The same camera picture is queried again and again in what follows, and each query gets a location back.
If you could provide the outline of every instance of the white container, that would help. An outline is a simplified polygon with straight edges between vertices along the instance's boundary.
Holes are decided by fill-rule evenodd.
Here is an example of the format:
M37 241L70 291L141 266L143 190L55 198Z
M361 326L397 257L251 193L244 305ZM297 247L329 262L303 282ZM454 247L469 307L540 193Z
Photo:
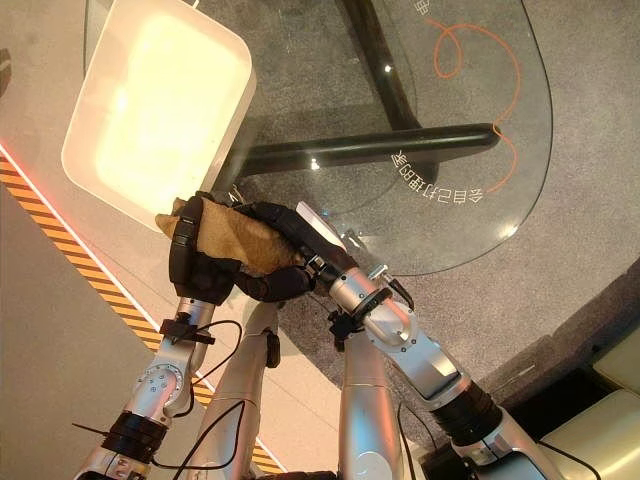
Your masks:
M209 190L255 91L244 41L180 0L116 0L71 118L62 165L153 230Z

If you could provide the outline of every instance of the warning tape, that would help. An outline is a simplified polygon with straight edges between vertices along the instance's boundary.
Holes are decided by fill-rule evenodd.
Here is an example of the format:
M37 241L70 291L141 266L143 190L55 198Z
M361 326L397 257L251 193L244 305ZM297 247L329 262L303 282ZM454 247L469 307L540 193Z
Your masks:
M77 234L64 222L44 196L31 183L29 178L10 160L9 155L0 146L0 183L6 187L20 206L38 224L42 232L53 242L58 250L75 267L98 295L118 314L133 333L152 351L157 352L162 335L157 331L148 313L135 302L129 292L120 285L113 275L100 265ZM193 387L195 398L204 406L213 398L212 391L196 385ZM253 449L253 462L266 473L282 473L282 465L265 450L261 442Z

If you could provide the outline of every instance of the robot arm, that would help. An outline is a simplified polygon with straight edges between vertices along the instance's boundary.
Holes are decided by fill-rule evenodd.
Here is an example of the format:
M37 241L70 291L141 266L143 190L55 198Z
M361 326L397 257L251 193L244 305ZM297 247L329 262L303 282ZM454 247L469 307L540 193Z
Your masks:
M456 453L478 473L500 478L560 480L556 467L536 443L490 395L485 393L440 345L419 328L413 310L393 301L391 287L407 297L397 281L374 283L346 253L298 213L280 205L257 203L246 208L280 231L306 261L307 271L323 283L339 306L331 320L338 341L364 329L420 394Z
M526 476L517 478L562 479L513 418L424 334L415 313L389 295L381 295L384 290L359 268L352 268L334 281L329 294L346 314L358 319L356 325L364 326L371 343L392 360L420 394L451 438L456 453L479 470L511 454L521 454L530 464L521 463L518 468L526 471Z
M184 207L173 235L169 276L181 296L173 319L165 320L160 348L134 385L133 394L101 446L89 455L76 480L143 480L149 464L176 414L191 400L190 382L201 366L206 347L214 343L206 326L215 305L233 288L238 262L198 253L202 199Z
M193 298L181 298L174 328L203 327L210 323L214 305ZM170 329L169 323L164 326ZM199 335L210 338L201 330ZM138 377L133 394L99 447L89 455L76 480L143 480L149 463L171 426L171 419L186 410L190 382L202 364L205 344L191 337L165 334L158 353Z

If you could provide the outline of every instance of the black cable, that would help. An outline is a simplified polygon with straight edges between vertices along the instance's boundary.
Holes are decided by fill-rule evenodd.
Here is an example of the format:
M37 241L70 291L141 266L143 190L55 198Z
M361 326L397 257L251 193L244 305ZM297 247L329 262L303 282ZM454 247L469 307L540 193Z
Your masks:
M559 453L560 455L564 455L569 460L573 460L574 462L579 463L583 467L588 468L591 471L591 473L593 473L596 476L596 480L602 480L602 477L600 477L600 474L598 473L598 471L595 468L593 468L591 465L589 465L587 462L585 462L584 460L580 460L578 457L574 457L570 453L567 453L564 450L560 450L558 447L554 447L553 445L547 442L543 442L542 440L538 440L538 445L542 445L543 447L546 447L549 450L553 450L554 452Z
M193 410L193 406L195 404L195 392L193 391L193 386L200 383L200 381L204 380L208 375L211 375L213 372L215 372L218 368L220 368L222 365L224 365L227 360L229 360L234 353L236 353L236 351L238 350L238 346L240 345L240 340L242 339L242 325L240 325L238 322L236 322L235 320L220 320L217 322L212 322L212 323L208 323L207 325L204 325L202 327L199 327L196 329L196 332L200 331L200 330L204 330L205 328L209 328L209 327L213 327L215 325L221 325L221 324L232 324L238 327L238 329L240 330L240 333L238 335L238 340L236 342L236 346L233 349L233 352L231 352L230 355L228 355L227 357L225 357L224 360L222 360L222 362L220 362L218 365L216 365L215 367L213 367L211 370L209 370L204 376L202 376L202 378L200 378L199 380L197 380L196 382L190 384L189 386L189 408L187 408L184 412L181 413L177 413L173 416L173 418L181 418L181 417L186 417L187 415L189 415L192 410ZM178 337L177 339L175 339L175 341L173 342L174 344L179 342L180 340L182 340L184 338L183 336Z
M407 437L404 434L404 429L402 428L402 421L400 420L400 409L402 408L402 402L398 404L398 413L396 417L398 418L398 427L400 428L400 436L402 437L402 443L404 443L404 450L407 452L407 459L409 460L409 473L411 474L411 480L416 480L416 471L413 469L413 459L411 458L411 452L409 451L409 443L407 442Z
M109 435L109 432L103 432L102 430L97 430L95 428L87 427L86 425L80 425L79 423L71 422L71 425L73 425L74 427L78 427L78 428L81 428L83 430L86 430L88 432L99 433L103 437L106 437L107 435Z
M189 453L187 453L187 456L184 457L184 460L182 461L181 465L165 465L163 463L158 462L155 458L151 459L151 463L153 465L155 465L158 468L163 468L165 470L176 470L175 475L173 476L173 480L178 480L178 478L180 477L180 475L182 474L182 472L184 472L185 470L221 470L227 466L229 466L231 464L231 462L233 462L233 459L236 457L236 453L238 452L238 443L240 441L240 425L242 424L242 416L244 414L244 408L245 408L245 400L240 400L239 402L234 403L233 405L231 405L229 408L227 408L220 416L218 416L218 418L216 418L198 437L198 439L196 440L196 443L194 443L193 447L191 448L191 450L189 450ZM229 460L227 460L226 462L220 464L220 465L214 465L214 466L196 466L196 467L188 467L187 463L189 463L189 460L191 460L191 457L193 457L193 455L196 453L196 450L198 449L198 447L200 446L200 444L204 441L204 439L206 438L206 436L209 434L209 432L211 430L213 430L213 428L222 420L224 419L224 417L226 417L229 413L231 413L233 410L236 409L236 407L238 407L239 405L242 405L242 407L240 408L240 416L238 417L238 424L236 426L236 438L233 444L233 453L231 454L231 458Z
M205 373L202 377L200 377L199 380L196 380L195 382L193 382L191 384L192 386L195 386L195 385L199 384L201 381L203 381L205 378L207 378L209 375L211 375L213 372L215 372L218 368L220 368L222 365L224 365L227 362L227 360L229 360L231 357L233 357L233 355L238 351L238 347L240 346L240 341L242 340L242 325L240 325L235 320L221 320L219 323L230 323L230 324L233 324L236 327L238 327L239 332L238 332L238 340L236 341L236 346L234 347L233 351L224 358L224 360L222 360L218 365L216 365L211 370L209 370L207 373Z
M236 322L235 320L218 320L217 322L211 322L211 323L207 323L206 325L203 325L201 327L196 328L193 332L184 332L182 335L179 335L177 337L175 337L172 341L171 344L175 345L176 343L178 343L179 341L183 340L187 335L190 335L191 333L198 333L202 330L205 330L209 327L215 327L216 325L223 325L225 323L232 323L232 324L237 324L238 322Z
M424 429L427 431L427 434L429 435L429 438L431 439L431 444L433 445L433 451L435 452L436 450L438 450L438 446L436 445L436 440L435 440L435 438L433 438L433 434L431 433L431 430L429 429L429 427L427 427L427 424L424 422L424 420L422 420L418 416L418 414L416 412L414 412L413 409L409 405L407 405L406 403L403 403L402 406L404 406L404 408L409 410L413 414L413 416L418 419L418 421L422 424Z
M193 410L193 404L195 403L195 393L193 391L193 384L189 384L189 408L187 408L184 412L176 413L173 418L181 418L186 417Z

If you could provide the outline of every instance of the glass table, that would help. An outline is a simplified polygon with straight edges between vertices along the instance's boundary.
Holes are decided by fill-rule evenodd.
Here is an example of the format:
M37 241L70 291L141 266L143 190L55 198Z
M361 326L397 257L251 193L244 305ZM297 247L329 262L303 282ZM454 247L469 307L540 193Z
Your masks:
M399 275L477 258L531 211L551 105L520 2L203 0L199 9L238 32L254 60L258 89L230 154L244 162L235 183L246 201L304 200ZM431 130L443 126L454 128ZM426 141L411 134L421 127Z

